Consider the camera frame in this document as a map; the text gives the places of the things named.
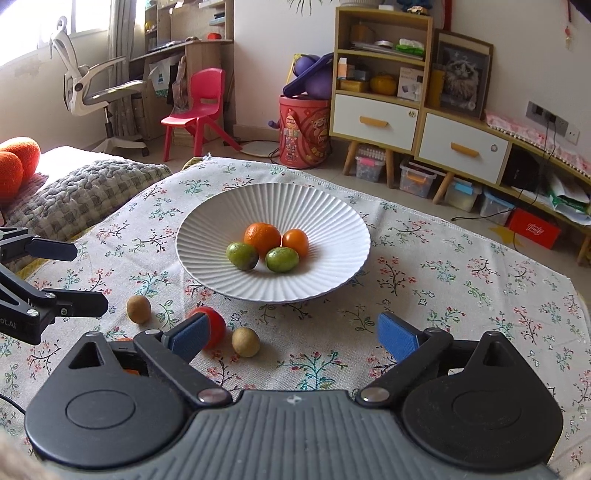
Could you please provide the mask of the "floral tablecloth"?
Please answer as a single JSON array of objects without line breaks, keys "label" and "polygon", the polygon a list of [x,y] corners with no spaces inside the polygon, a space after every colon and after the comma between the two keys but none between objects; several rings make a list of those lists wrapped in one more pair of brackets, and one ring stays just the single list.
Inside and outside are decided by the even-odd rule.
[{"label": "floral tablecloth", "polygon": [[[370,233],[370,256],[353,279],[324,297],[283,305],[238,301],[188,275],[175,251],[184,217],[212,196],[259,183],[313,187],[358,213]],[[193,365],[230,392],[245,389],[356,390],[394,366],[377,339],[377,319],[391,312],[420,329],[459,339],[502,332],[543,380],[564,415],[551,465],[567,475],[590,460],[590,326],[587,308],[565,276],[485,237],[432,216],[278,166],[209,159],[136,195],[84,235],[69,263],[48,262],[30,277],[39,288],[103,293],[100,318],[60,319],[42,342],[1,340],[1,429],[18,448],[28,443],[22,410],[85,332],[133,337],[131,296],[146,297],[151,324],[167,330],[196,307],[216,310],[229,329],[255,330],[252,359],[228,342]]]}]

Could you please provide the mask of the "left green fruit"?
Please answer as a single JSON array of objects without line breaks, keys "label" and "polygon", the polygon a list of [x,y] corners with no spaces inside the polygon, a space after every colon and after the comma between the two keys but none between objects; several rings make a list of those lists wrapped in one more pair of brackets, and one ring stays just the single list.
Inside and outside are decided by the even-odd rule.
[{"label": "left green fruit", "polygon": [[226,258],[237,269],[249,271],[259,262],[259,252],[252,245],[232,242],[226,247]]}]

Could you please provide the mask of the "low wooden drawer cabinet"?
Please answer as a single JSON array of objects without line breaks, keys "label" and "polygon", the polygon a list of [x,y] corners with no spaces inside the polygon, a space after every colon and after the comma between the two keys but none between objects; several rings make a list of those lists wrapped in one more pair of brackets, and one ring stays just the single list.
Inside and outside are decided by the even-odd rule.
[{"label": "low wooden drawer cabinet", "polygon": [[415,159],[444,172],[444,179],[433,198],[435,204],[442,201],[456,177],[480,182],[518,198],[517,191],[503,184],[509,157],[515,147],[539,156],[543,168],[554,167],[585,185],[590,184],[589,176],[556,155],[493,129],[484,122],[427,107],[418,114]]}]

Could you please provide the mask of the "red box under cabinet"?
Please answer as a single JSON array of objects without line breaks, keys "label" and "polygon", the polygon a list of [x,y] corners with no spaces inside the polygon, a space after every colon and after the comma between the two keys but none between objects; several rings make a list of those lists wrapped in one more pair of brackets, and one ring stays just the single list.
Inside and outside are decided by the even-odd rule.
[{"label": "red box under cabinet", "polygon": [[512,212],[508,228],[549,250],[554,247],[561,233],[559,226],[555,223],[522,208],[516,208]]}]

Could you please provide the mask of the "red decorated bucket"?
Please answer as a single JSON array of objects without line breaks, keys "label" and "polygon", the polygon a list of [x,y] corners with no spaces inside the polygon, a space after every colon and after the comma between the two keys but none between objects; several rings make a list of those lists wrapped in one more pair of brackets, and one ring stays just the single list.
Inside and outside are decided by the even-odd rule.
[{"label": "red decorated bucket", "polygon": [[311,169],[329,156],[329,115],[331,102],[308,95],[280,96],[280,164],[293,169]]}]

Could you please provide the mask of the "small orange in plate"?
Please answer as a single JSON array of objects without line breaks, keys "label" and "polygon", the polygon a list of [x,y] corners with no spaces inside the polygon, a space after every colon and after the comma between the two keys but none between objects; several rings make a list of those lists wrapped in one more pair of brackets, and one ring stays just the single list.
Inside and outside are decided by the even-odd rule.
[{"label": "small orange in plate", "polygon": [[290,229],[284,233],[281,245],[293,249],[301,258],[308,255],[308,248],[310,248],[308,235],[301,229]]}]

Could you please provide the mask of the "red tomato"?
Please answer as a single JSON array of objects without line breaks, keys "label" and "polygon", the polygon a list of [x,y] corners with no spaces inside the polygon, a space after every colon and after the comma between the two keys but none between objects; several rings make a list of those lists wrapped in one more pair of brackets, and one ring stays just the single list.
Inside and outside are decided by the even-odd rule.
[{"label": "red tomato", "polygon": [[211,350],[216,347],[221,341],[223,340],[226,332],[226,324],[221,316],[217,311],[213,308],[208,306],[198,306],[193,308],[189,314],[193,316],[196,313],[204,313],[208,318],[209,329],[211,329],[211,334],[209,335],[209,340],[205,345],[205,350]]}]

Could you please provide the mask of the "grey woven cushion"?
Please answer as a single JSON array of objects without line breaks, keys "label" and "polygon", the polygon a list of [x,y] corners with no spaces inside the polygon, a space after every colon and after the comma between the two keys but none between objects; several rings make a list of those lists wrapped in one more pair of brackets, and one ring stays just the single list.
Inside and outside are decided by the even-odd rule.
[{"label": "grey woven cushion", "polygon": [[67,241],[101,222],[127,201],[171,174],[164,165],[112,157],[77,168],[51,182],[35,180],[1,213],[7,227]]}]

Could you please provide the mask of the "wooden shelf cabinet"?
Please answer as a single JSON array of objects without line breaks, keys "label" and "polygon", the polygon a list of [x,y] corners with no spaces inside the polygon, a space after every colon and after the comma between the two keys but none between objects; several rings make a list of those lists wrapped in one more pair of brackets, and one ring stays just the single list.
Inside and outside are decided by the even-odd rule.
[{"label": "wooden shelf cabinet", "polygon": [[370,8],[359,2],[335,9],[329,135],[349,142],[343,174],[362,147],[385,154],[387,185],[396,160],[417,152],[430,75],[433,18]]}]

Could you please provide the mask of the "orange mandarin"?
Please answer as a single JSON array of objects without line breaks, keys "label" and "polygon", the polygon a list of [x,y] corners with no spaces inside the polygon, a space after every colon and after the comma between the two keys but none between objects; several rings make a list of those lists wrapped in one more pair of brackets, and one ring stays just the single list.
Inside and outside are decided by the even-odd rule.
[{"label": "orange mandarin", "polygon": [[[128,341],[131,341],[129,339],[118,339],[116,340],[118,342],[123,342],[123,343],[128,343]],[[140,376],[140,372],[139,370],[137,370],[136,368],[132,368],[133,365],[129,364],[129,362],[127,360],[118,360],[119,364],[121,365],[123,371],[132,374],[132,375],[137,375]]]}]

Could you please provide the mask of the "white ribbed plate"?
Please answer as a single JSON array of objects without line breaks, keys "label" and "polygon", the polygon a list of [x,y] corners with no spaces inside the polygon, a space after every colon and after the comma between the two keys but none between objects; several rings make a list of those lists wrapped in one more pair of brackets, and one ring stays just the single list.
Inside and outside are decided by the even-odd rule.
[{"label": "white ribbed plate", "polygon": [[291,303],[353,278],[370,254],[355,210],[317,188],[281,183],[224,191],[179,227],[176,252],[197,282],[231,298]]}]

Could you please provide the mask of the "large orange in plate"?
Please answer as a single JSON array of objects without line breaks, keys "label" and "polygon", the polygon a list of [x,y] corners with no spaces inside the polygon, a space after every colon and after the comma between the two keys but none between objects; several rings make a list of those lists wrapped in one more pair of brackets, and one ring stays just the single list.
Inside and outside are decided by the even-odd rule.
[{"label": "large orange in plate", "polygon": [[263,258],[271,249],[280,247],[281,234],[272,224],[257,222],[245,229],[242,241],[256,248],[259,257]]}]

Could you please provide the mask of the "wooden desk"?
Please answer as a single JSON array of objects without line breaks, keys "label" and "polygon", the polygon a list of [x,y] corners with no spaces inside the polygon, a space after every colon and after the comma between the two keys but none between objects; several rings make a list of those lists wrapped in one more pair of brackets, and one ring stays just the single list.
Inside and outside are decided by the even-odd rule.
[{"label": "wooden desk", "polygon": [[142,50],[129,61],[132,80],[146,83],[132,97],[140,135],[164,135],[161,120],[192,105],[190,77],[205,68],[229,70],[233,61],[232,1],[143,1]]}]

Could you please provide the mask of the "purple plush toy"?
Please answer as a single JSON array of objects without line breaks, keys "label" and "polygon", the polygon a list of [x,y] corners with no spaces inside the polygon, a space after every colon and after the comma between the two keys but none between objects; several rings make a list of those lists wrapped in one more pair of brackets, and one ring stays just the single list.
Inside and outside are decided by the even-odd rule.
[{"label": "purple plush toy", "polygon": [[332,61],[334,54],[322,56],[297,54],[294,56],[291,79],[283,87],[283,96],[294,98],[307,95],[311,99],[329,100],[332,97]]}]

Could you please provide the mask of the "red plastic chair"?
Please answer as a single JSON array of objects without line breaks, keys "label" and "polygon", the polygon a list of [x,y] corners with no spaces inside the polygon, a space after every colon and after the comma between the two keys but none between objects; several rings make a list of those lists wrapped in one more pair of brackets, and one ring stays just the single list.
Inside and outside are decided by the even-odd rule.
[{"label": "red plastic chair", "polygon": [[160,121],[165,127],[163,162],[169,161],[172,131],[182,128],[193,137],[193,156],[201,155],[204,145],[204,127],[208,126],[236,151],[242,150],[235,139],[230,137],[217,120],[221,118],[225,72],[221,68],[206,68],[194,73],[189,81],[192,106],[181,113],[171,113]]}]

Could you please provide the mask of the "pale brown kiwi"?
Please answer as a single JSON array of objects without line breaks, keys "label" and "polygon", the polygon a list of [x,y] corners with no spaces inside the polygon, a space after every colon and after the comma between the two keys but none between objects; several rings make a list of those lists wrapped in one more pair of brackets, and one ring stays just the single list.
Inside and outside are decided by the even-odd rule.
[{"label": "pale brown kiwi", "polygon": [[260,339],[250,328],[239,327],[232,332],[231,346],[238,356],[243,358],[252,358],[259,353]]}]

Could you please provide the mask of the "right green fruit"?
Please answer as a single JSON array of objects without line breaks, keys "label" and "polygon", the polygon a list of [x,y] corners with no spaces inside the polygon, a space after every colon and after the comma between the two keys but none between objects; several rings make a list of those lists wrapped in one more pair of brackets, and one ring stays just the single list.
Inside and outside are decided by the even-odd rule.
[{"label": "right green fruit", "polygon": [[276,247],[266,253],[266,267],[274,273],[287,273],[297,267],[300,256],[290,247]]}]

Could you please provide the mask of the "orange plush toy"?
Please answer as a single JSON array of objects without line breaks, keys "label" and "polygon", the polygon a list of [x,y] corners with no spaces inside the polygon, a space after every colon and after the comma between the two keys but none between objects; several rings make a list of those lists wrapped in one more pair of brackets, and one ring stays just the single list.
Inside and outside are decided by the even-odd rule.
[{"label": "orange plush toy", "polygon": [[29,137],[15,137],[1,143],[1,202],[12,201],[35,174],[41,156],[39,144]]}]

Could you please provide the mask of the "framed cat picture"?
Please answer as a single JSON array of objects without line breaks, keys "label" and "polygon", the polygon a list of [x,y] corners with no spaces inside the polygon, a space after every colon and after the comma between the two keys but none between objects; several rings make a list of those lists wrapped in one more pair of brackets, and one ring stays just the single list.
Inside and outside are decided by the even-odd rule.
[{"label": "framed cat picture", "polygon": [[494,45],[437,29],[435,65],[443,71],[440,109],[477,120],[485,116]]}]

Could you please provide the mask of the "green fruit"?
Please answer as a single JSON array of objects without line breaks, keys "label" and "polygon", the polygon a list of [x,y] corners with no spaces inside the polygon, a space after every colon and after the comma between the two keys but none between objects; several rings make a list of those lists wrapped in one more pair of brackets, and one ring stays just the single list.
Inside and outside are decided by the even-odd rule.
[{"label": "green fruit", "polygon": [[249,271],[259,262],[259,252],[252,245],[232,242],[226,247],[226,258],[237,269]]},{"label": "green fruit", "polygon": [[287,273],[297,267],[300,256],[290,247],[276,247],[266,253],[266,267],[274,273]]}]

